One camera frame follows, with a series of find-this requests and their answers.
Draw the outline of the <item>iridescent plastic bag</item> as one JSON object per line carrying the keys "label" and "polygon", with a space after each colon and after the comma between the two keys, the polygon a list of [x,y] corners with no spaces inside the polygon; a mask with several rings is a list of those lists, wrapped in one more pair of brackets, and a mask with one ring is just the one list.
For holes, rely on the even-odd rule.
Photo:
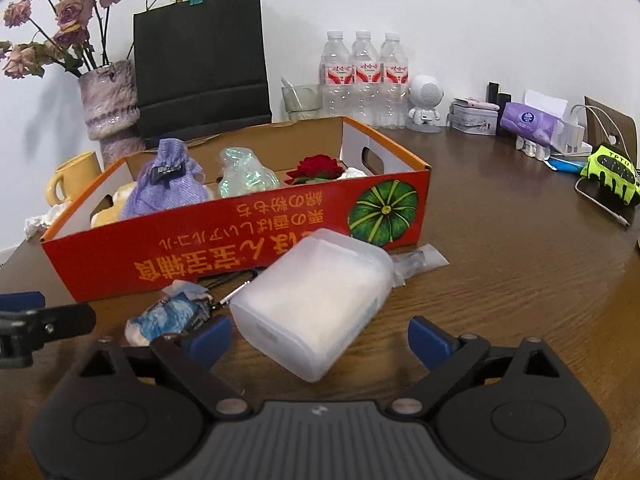
{"label": "iridescent plastic bag", "polygon": [[280,188],[280,180],[262,166],[250,148],[224,148],[220,152],[222,178],[218,184],[221,198],[272,191]]}

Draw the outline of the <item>small grey tin box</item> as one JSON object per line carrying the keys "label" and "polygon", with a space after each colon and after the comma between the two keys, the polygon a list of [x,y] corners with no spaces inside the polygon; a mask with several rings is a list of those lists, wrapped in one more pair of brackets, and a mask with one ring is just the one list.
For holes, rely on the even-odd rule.
{"label": "small grey tin box", "polygon": [[453,99],[447,115],[447,126],[474,136],[495,136],[498,115],[497,104],[473,99]]}

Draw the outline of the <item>water bottle middle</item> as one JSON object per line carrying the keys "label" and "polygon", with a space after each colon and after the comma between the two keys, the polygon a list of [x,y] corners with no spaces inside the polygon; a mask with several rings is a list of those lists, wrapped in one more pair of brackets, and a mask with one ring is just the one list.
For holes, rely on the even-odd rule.
{"label": "water bottle middle", "polygon": [[378,122],[378,87],[382,79],[382,65],[368,30],[356,31],[356,39],[352,44],[352,67],[352,117],[375,126]]}

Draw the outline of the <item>water bottle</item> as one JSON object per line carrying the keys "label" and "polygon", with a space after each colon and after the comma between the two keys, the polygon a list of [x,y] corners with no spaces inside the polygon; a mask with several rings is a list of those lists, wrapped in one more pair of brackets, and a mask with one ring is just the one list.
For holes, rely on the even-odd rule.
{"label": "water bottle", "polygon": [[340,30],[326,33],[319,64],[323,110],[328,116],[348,116],[354,83],[354,68]]}
{"label": "water bottle", "polygon": [[356,31],[356,39],[352,44],[352,67],[352,117],[375,126],[378,122],[378,87],[382,79],[382,65],[368,30]]}
{"label": "water bottle", "polygon": [[409,60],[397,32],[386,32],[381,49],[382,86],[381,119],[383,128],[399,129],[405,125]]}

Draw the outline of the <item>blue white snack packet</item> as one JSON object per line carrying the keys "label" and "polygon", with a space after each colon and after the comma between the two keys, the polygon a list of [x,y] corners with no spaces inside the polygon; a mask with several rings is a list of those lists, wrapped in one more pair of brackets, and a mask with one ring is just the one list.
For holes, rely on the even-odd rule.
{"label": "blue white snack packet", "polygon": [[160,300],[127,321],[130,346],[145,347],[163,335],[193,332],[212,316],[213,296],[201,285],[175,280],[162,293]]}

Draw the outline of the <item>small clear plastic packet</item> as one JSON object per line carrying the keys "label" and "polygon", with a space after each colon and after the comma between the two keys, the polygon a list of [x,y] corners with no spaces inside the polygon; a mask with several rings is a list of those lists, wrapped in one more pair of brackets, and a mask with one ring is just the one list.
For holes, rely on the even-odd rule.
{"label": "small clear plastic packet", "polygon": [[393,255],[394,286],[405,286],[410,278],[430,272],[443,266],[449,261],[431,244],[426,244],[413,252]]}

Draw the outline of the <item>white tissue ball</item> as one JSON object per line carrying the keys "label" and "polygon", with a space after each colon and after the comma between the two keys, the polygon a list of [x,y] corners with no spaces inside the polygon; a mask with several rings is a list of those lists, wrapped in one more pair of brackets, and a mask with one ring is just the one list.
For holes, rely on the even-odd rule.
{"label": "white tissue ball", "polygon": [[343,173],[338,177],[338,180],[350,180],[358,178],[366,178],[368,175],[355,167],[346,168]]}

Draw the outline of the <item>yellow white plush toy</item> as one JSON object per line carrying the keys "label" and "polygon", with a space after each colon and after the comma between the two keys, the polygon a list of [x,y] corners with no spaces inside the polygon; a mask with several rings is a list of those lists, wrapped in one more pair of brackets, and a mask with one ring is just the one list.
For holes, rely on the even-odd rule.
{"label": "yellow white plush toy", "polygon": [[119,220],[120,212],[124,208],[128,197],[136,187],[136,182],[129,182],[121,186],[113,195],[113,205],[100,210],[91,217],[91,227],[93,229],[99,226],[107,226]]}

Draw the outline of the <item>red rose flower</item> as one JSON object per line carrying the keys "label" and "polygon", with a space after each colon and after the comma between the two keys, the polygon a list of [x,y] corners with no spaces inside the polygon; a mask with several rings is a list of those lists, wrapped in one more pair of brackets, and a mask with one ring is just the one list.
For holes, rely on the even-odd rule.
{"label": "red rose flower", "polygon": [[344,174],[345,168],[333,157],[325,154],[305,157],[297,167],[288,171],[287,185],[299,185],[311,181],[336,180]]}

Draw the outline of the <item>clear glass cup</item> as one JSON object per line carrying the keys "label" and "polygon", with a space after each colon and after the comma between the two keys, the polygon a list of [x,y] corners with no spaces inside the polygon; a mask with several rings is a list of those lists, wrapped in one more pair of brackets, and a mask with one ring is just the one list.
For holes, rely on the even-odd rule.
{"label": "clear glass cup", "polygon": [[322,113],[322,96],[318,84],[292,84],[281,78],[281,92],[288,119],[304,120],[319,118]]}

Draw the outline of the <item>black small bottles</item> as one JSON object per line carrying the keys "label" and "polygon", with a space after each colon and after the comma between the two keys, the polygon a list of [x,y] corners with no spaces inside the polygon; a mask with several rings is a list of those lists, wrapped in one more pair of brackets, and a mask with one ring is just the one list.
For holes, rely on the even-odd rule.
{"label": "black small bottles", "polygon": [[506,104],[512,101],[512,94],[501,91],[500,84],[498,82],[491,81],[487,85],[486,89],[486,101],[498,106],[498,116],[496,125],[496,136],[503,136],[501,128],[501,119],[506,109]]}

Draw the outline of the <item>black candy sachet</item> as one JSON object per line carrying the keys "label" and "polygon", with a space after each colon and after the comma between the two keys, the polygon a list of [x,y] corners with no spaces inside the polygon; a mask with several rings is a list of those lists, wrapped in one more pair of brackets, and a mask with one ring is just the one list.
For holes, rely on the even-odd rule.
{"label": "black candy sachet", "polygon": [[152,185],[182,178],[186,175],[186,161],[161,160],[153,162],[149,169],[149,179]]}

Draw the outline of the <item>black paper shopping bag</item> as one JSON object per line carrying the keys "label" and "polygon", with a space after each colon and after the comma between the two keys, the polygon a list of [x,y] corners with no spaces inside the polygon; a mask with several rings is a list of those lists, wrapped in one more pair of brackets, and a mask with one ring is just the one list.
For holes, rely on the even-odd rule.
{"label": "black paper shopping bag", "polygon": [[269,124],[262,0],[186,0],[134,16],[147,148]]}

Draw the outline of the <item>purple drawstring pouch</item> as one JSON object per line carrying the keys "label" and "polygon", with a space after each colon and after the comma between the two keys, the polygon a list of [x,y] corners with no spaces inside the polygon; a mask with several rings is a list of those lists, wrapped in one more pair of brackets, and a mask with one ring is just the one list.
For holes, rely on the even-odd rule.
{"label": "purple drawstring pouch", "polygon": [[[182,178],[152,185],[149,169],[153,162],[161,160],[186,161],[186,175]],[[204,184],[205,174],[201,165],[190,155],[186,144],[179,139],[162,139],[157,154],[137,177],[137,185],[128,197],[119,220],[128,220],[156,214],[169,209],[208,202],[212,192]]]}

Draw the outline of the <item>translucent white plastic container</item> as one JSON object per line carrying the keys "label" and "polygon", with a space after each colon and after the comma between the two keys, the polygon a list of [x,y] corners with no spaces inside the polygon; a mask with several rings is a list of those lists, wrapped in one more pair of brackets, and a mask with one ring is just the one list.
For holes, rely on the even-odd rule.
{"label": "translucent white plastic container", "polygon": [[249,344],[305,382],[318,382],[393,286],[386,250],[320,229],[238,292],[230,311]]}

